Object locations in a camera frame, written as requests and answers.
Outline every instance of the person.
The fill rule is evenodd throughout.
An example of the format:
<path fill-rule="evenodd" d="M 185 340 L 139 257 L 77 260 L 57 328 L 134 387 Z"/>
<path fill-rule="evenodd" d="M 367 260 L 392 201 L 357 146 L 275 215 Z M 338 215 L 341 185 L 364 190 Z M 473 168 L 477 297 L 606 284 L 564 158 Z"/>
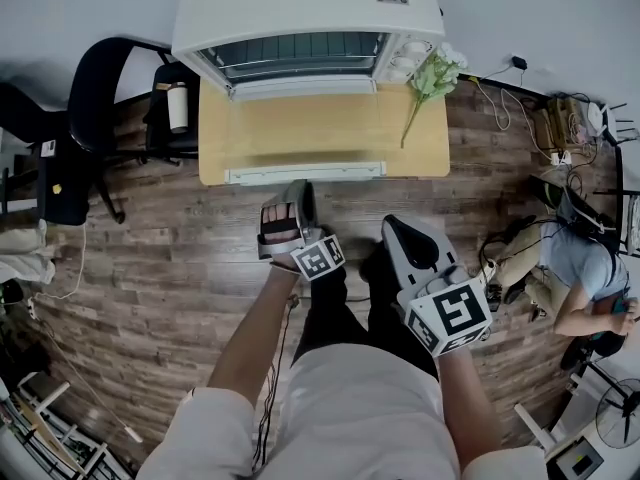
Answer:
<path fill-rule="evenodd" d="M 547 284 L 531 274 L 535 267 L 548 271 Z M 507 288 L 505 303 L 525 292 L 555 318 L 558 334 L 612 332 L 624 337 L 633 329 L 638 301 L 624 299 L 629 287 L 624 263 L 560 222 L 534 221 L 524 227 L 501 254 L 496 280 Z M 619 349 L 624 338 L 613 341 Z"/>
<path fill-rule="evenodd" d="M 293 217 L 269 207 L 265 222 Z M 268 243 L 291 232 L 267 235 Z M 266 465 L 252 472 L 252 428 L 298 276 L 274 256 L 262 291 L 220 355 L 206 388 L 179 405 L 138 480 L 259 477 L 305 480 L 546 478 L 536 447 L 501 449 L 496 413 L 468 348 L 436 365 L 402 324 L 399 289 L 383 245 L 363 263 L 368 331 L 346 306 L 345 270 L 311 283 L 311 308 L 294 354 L 280 428 Z"/>

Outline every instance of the black fan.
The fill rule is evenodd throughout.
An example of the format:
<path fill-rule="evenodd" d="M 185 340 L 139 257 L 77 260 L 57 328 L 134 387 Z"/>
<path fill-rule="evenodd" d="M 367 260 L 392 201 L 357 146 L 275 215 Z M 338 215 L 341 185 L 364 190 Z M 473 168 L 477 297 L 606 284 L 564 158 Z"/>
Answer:
<path fill-rule="evenodd" d="M 612 383 L 598 404 L 596 429 L 611 448 L 626 448 L 640 439 L 640 380 Z"/>

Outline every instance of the gray shirt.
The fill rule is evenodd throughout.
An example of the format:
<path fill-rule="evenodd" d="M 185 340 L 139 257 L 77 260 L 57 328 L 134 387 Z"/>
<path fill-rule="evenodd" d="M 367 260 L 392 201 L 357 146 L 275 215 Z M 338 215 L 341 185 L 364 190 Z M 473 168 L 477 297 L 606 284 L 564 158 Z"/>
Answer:
<path fill-rule="evenodd" d="M 589 299 L 594 301 L 625 289 L 627 269 L 616 257 L 611 280 L 613 262 L 604 245 L 581 238 L 557 222 L 542 224 L 540 237 L 539 265 L 547 267 L 567 286 L 579 280 Z"/>

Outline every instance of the plug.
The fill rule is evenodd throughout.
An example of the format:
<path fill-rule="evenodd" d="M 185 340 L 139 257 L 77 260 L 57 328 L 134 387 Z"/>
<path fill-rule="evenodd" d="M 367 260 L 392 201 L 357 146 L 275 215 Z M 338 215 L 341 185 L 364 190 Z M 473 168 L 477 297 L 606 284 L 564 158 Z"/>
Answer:
<path fill-rule="evenodd" d="M 526 71 L 527 68 L 529 67 L 527 65 L 527 61 L 524 60 L 522 57 L 518 57 L 517 55 L 514 55 L 513 57 L 511 57 L 511 63 L 513 64 L 514 68 L 521 69 L 522 71 Z"/>

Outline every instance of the khaki pants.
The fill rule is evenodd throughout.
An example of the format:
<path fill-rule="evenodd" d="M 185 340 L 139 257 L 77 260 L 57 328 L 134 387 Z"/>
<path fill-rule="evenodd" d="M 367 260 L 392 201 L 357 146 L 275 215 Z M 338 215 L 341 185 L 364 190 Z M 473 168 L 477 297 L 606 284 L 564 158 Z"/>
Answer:
<path fill-rule="evenodd" d="M 516 284 L 540 262 L 540 224 L 523 229 L 505 248 L 498 259 L 499 267 L 496 280 L 504 288 Z M 558 277 L 549 272 L 548 280 L 543 283 L 534 276 L 527 277 L 525 293 L 533 302 L 554 318 L 557 316 L 564 299 L 569 293 Z"/>

